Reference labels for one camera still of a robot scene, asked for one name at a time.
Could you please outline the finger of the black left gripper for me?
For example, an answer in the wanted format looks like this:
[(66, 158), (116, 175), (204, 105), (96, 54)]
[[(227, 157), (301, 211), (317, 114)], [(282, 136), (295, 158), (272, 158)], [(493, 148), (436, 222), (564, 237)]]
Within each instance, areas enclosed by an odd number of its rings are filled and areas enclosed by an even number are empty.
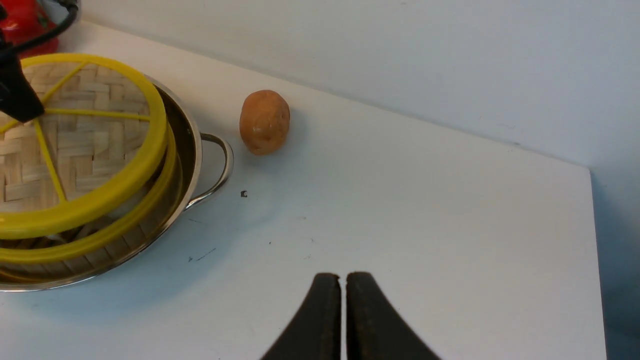
[(45, 114), (39, 96), (26, 79), (19, 54), (39, 47), (46, 41), (44, 35), (14, 46), (1, 33), (0, 109), (12, 119), (27, 123)]

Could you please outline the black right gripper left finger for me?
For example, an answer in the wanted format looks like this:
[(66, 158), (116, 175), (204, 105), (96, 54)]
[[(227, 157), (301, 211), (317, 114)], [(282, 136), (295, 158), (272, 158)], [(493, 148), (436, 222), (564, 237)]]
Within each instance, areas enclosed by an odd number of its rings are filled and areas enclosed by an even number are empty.
[(339, 276), (318, 273), (294, 317), (263, 360), (339, 360), (342, 291)]

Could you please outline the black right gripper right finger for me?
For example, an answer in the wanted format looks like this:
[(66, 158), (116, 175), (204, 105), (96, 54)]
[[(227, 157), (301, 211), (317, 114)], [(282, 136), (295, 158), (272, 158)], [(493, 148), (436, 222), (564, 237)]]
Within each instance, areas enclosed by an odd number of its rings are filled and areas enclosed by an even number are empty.
[(349, 360), (439, 359), (368, 272), (352, 272), (346, 279), (346, 351)]

